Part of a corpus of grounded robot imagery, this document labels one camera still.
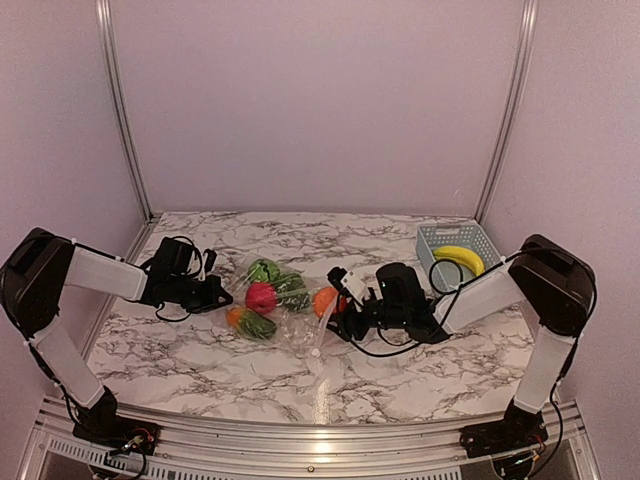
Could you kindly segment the clear zip top bag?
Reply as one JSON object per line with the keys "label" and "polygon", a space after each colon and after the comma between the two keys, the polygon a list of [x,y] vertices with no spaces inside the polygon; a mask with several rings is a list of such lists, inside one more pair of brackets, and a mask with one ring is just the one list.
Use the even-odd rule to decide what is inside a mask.
{"label": "clear zip top bag", "polygon": [[[233,296],[234,302],[226,308],[226,313],[233,307],[244,307],[245,296],[248,288],[253,284],[248,280],[247,270],[250,264],[259,259],[266,257],[249,257],[239,263],[229,278],[228,290]],[[252,340],[238,334],[232,327],[227,325],[239,336],[259,342],[263,344],[276,345],[288,350],[298,356],[308,356],[318,358],[320,356],[321,344],[324,340],[326,325],[329,320],[328,309],[334,307],[333,303],[327,308],[321,319],[318,319],[312,308],[312,297],[320,289],[329,286],[328,283],[321,280],[311,278],[299,270],[287,267],[276,262],[280,269],[281,275],[289,272],[299,273],[308,289],[310,297],[310,306],[299,312],[290,312],[283,307],[277,307],[269,314],[261,315],[273,321],[277,326],[276,334],[269,340]]]}

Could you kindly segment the yellow fake banana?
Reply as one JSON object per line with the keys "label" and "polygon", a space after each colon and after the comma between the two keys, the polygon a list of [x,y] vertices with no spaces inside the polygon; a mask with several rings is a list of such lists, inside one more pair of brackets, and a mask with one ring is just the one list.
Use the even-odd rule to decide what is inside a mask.
{"label": "yellow fake banana", "polygon": [[471,249],[455,245],[445,245],[436,248],[432,254],[436,260],[451,260],[464,266],[471,271],[474,276],[479,276],[485,272],[484,261]]}

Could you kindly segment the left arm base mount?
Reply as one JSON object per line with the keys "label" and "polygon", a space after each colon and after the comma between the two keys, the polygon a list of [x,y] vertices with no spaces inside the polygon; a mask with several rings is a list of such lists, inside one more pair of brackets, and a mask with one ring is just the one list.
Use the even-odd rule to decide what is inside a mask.
{"label": "left arm base mount", "polygon": [[141,445],[136,448],[138,453],[143,452],[147,456],[154,454],[160,426],[156,423],[119,417],[115,424],[115,429],[110,433],[98,433],[91,431],[88,427],[76,422],[73,428],[73,435],[77,438],[110,447],[112,450],[120,449],[126,442],[133,440],[136,436],[142,438]]}

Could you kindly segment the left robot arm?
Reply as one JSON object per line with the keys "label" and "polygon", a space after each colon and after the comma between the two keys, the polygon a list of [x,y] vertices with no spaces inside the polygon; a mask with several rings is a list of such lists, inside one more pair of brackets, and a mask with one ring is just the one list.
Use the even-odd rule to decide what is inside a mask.
{"label": "left robot arm", "polygon": [[65,288],[78,287],[187,315],[232,303],[212,269],[216,253],[199,251],[185,236],[165,237],[136,266],[42,228],[33,229],[1,268],[1,305],[45,375],[76,407],[76,421],[106,445],[125,438],[114,394],[88,367],[58,315]]}

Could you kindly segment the orange fake orange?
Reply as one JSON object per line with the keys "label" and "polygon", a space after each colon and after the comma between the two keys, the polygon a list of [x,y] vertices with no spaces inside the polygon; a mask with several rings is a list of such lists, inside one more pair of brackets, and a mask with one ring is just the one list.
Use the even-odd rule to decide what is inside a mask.
{"label": "orange fake orange", "polygon": [[321,319],[327,308],[333,303],[334,294],[337,290],[332,286],[318,290],[312,297],[312,308],[318,319]]}

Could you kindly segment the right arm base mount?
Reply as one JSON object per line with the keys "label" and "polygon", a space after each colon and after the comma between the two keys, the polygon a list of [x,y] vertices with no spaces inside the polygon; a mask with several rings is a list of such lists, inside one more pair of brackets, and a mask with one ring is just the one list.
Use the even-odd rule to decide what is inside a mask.
{"label": "right arm base mount", "polygon": [[496,455],[545,443],[548,432],[538,421],[524,427],[505,420],[469,425],[460,430],[460,445],[469,458]]}

